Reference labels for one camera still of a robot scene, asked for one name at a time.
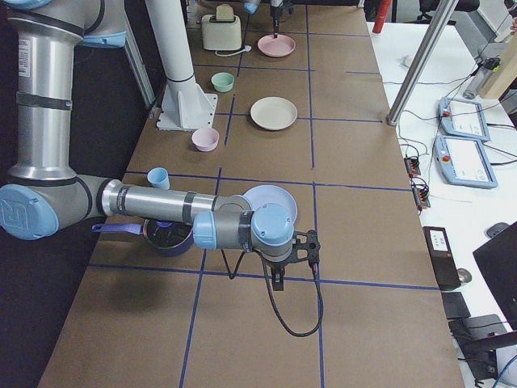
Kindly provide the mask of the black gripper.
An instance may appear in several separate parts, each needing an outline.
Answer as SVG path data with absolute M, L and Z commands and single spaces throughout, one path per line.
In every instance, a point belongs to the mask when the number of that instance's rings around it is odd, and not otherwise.
M 293 4 L 289 0 L 270 0 L 270 14 L 273 22 L 273 38 L 276 39 L 280 30 L 279 18 L 287 11 L 289 15 L 293 12 Z
M 263 259 L 263 262 L 270 269 L 271 273 L 271 286 L 274 291 L 283 291 L 284 290 L 284 275 L 285 268 L 294 264 L 295 261 L 291 258 L 284 259 L 279 262 L 273 262 L 269 259 Z

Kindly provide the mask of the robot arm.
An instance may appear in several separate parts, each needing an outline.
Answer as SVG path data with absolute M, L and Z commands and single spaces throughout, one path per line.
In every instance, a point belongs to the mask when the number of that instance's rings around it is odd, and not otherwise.
M 203 249 L 254 252 L 283 287 L 296 261 L 292 218 L 285 207 L 252 210 L 239 196 L 210 196 L 126 185 L 78 175 L 69 166 L 74 49 L 121 48 L 127 19 L 121 1 L 9 1 L 8 19 L 19 34 L 18 161 L 1 189 L 1 225 L 35 240 L 98 215 L 123 214 L 192 226 Z
M 243 9 L 247 14 L 253 15 L 259 8 L 261 2 L 261 0 L 245 0 L 242 2 Z M 280 19 L 283 13 L 287 11 L 288 14 L 291 15 L 294 11 L 294 6 L 290 1 L 270 0 L 269 11 L 273 27 L 273 38 L 276 39 L 280 32 Z

